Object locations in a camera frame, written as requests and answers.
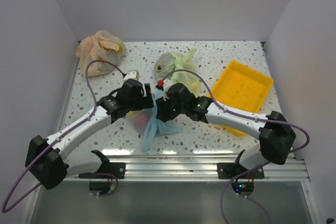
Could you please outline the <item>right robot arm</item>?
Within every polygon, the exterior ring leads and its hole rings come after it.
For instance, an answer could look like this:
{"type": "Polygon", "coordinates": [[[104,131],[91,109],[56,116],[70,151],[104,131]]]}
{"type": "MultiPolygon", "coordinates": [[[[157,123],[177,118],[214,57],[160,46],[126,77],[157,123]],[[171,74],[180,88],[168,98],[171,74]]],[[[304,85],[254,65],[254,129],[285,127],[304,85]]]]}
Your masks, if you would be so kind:
{"type": "Polygon", "coordinates": [[[163,97],[156,99],[157,119],[167,122],[184,114],[195,122],[218,124],[246,133],[258,144],[242,150],[234,163],[225,167],[230,177],[246,178],[265,163],[283,165],[296,135],[281,113],[254,114],[219,103],[213,98],[196,97],[185,85],[168,80],[158,81],[156,88],[163,97]]]}

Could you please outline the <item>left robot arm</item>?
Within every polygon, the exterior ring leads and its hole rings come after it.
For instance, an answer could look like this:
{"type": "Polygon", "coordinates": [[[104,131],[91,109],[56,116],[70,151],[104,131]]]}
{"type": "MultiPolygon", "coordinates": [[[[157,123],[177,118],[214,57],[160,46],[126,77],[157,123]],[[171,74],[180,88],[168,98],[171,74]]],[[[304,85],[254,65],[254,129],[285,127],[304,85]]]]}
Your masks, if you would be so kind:
{"type": "Polygon", "coordinates": [[[67,157],[90,136],[125,117],[128,112],[152,107],[150,84],[126,80],[122,87],[96,101],[94,107],[73,124],[47,138],[35,136],[29,142],[25,166],[46,189],[55,188],[73,175],[80,178],[114,177],[109,159],[100,151],[93,150],[89,157],[74,163],[67,157]]]}

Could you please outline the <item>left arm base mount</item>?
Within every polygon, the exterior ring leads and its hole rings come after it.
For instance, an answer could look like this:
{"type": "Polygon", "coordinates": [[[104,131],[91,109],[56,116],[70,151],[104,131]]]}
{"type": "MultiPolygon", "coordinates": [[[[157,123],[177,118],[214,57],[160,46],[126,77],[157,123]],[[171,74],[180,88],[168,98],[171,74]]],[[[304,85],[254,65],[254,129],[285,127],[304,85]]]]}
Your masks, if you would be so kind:
{"type": "Polygon", "coordinates": [[[80,172],[80,179],[106,179],[106,182],[90,182],[89,190],[96,193],[96,197],[109,196],[116,192],[119,187],[119,179],[124,179],[125,163],[112,163],[100,151],[91,151],[97,160],[90,161],[85,165],[86,170],[80,172]]]}

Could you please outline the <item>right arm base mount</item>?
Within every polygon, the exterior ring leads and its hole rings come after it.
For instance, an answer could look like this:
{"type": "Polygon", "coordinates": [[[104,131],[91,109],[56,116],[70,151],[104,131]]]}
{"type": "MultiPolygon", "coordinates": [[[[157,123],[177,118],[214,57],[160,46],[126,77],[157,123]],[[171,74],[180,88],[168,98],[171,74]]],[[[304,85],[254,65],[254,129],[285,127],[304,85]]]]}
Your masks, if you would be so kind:
{"type": "Polygon", "coordinates": [[[242,150],[233,163],[218,163],[219,179],[229,179],[233,191],[245,197],[250,196],[255,189],[255,179],[264,179],[264,169],[256,168],[263,161],[256,151],[242,150]]]}

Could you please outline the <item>light blue plastic bag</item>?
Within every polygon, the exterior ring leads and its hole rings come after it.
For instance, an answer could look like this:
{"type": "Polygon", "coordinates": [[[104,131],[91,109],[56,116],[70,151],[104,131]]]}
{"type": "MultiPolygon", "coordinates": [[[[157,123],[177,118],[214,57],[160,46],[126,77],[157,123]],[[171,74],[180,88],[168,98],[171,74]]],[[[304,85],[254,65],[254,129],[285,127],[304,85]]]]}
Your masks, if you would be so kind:
{"type": "Polygon", "coordinates": [[[126,115],[134,129],[142,135],[142,151],[147,152],[157,136],[179,133],[181,128],[174,121],[162,122],[157,119],[158,106],[140,111],[131,111],[126,115]]]}

